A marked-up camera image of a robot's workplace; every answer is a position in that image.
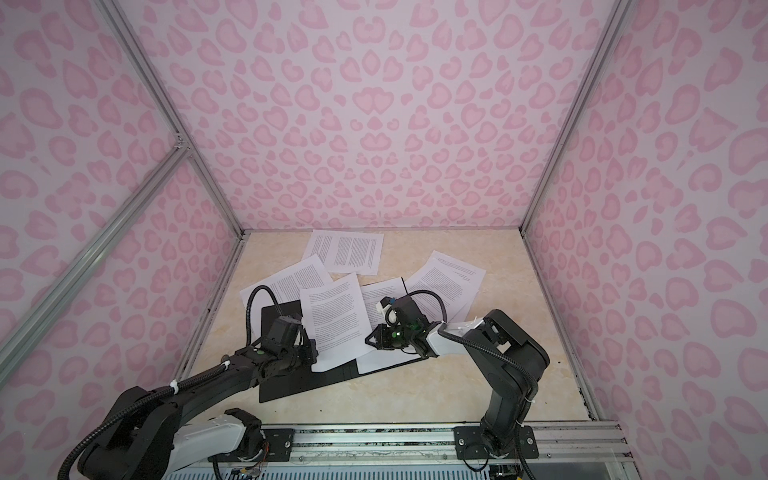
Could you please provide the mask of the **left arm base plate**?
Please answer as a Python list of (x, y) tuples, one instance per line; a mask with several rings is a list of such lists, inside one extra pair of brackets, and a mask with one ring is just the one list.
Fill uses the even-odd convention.
[(209, 460), (224, 463), (287, 462), (294, 436), (292, 428), (248, 428), (233, 451), (209, 457)]

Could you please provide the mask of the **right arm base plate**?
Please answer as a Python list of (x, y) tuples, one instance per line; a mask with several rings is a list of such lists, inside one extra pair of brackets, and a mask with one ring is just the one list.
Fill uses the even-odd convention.
[(540, 456), (533, 429), (517, 426), (511, 435), (496, 437), (481, 426), (457, 426), (452, 429), (456, 456), (460, 460), (526, 460)]

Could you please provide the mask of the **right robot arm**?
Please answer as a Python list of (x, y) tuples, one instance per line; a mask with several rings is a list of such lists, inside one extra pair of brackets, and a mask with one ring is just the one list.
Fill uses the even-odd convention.
[(414, 298), (438, 296), (417, 290), (399, 298), (385, 296), (376, 303), (383, 322), (365, 344), (377, 350), (405, 351), (422, 359), (466, 353), (490, 385), (489, 407), (480, 421), (480, 441), (497, 458), (523, 456), (523, 427), (550, 365), (544, 348), (509, 315), (493, 309), (462, 324), (446, 322), (447, 310), (437, 300), (441, 320), (431, 321)]

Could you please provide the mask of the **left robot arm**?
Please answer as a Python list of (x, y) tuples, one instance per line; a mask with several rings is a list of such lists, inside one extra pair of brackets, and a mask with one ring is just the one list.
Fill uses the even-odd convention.
[(88, 479), (161, 479), (173, 461), (186, 466), (221, 455), (263, 460), (267, 441), (254, 415), (229, 409), (201, 431), (190, 420), (241, 391), (313, 365), (317, 356), (305, 328), (281, 317), (265, 338), (200, 374), (151, 391), (123, 392), (101, 424), (67, 454), (56, 476), (67, 479), (76, 469)]

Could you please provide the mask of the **printed paper sheet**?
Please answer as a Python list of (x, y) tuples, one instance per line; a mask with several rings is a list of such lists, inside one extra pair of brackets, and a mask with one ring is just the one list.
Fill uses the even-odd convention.
[(318, 351), (313, 372), (326, 372), (372, 350), (364, 342), (372, 328), (356, 274), (301, 290), (300, 303), (302, 323)]
[[(404, 280), (401, 277), (362, 286), (361, 292), (372, 329), (378, 325), (386, 324), (383, 313), (380, 311), (380, 301), (384, 297), (399, 298), (407, 293)], [(414, 360), (416, 360), (415, 355), (409, 355), (400, 350), (373, 349), (366, 355), (357, 358), (356, 363), (358, 373), (366, 375)]]
[[(285, 268), (239, 292), (244, 306), (248, 305), (251, 292), (259, 285), (266, 285), (275, 294), (280, 304), (300, 299), (302, 289), (327, 286), (333, 282), (329, 272), (317, 255), (304, 259)], [(261, 333), (261, 311), (263, 307), (273, 306), (267, 293), (258, 293), (251, 303), (251, 331), (253, 336)]]

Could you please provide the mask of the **blue folder black inside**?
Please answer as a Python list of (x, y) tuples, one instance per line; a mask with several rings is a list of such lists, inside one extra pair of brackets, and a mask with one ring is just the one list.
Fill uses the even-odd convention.
[[(279, 305), (284, 313), (290, 316), (301, 318), (302, 311), (300, 301), (291, 301)], [(261, 335), (268, 333), (274, 321), (278, 318), (278, 310), (274, 305), (268, 305), (261, 308)], [(379, 351), (374, 350), (375, 354), (384, 354), (385, 357), (390, 360), (397, 360), (397, 355), (403, 352), (400, 351)], [(299, 393), (308, 392), (311, 390), (319, 389), (322, 387), (350, 381), (359, 377), (365, 377), (373, 375), (387, 370), (392, 370), (400, 366), (414, 364), (421, 362), (423, 358), (417, 355), (404, 355), (403, 360), (397, 360), (392, 366), (379, 368), (368, 373), (360, 373), (358, 369), (358, 361), (352, 360), (346, 362), (340, 366), (337, 366), (326, 372), (313, 372), (310, 366), (303, 366), (298, 370), (290, 373), (287, 376), (273, 377), (259, 387), (259, 402), (267, 403), (277, 399), (289, 397)]]

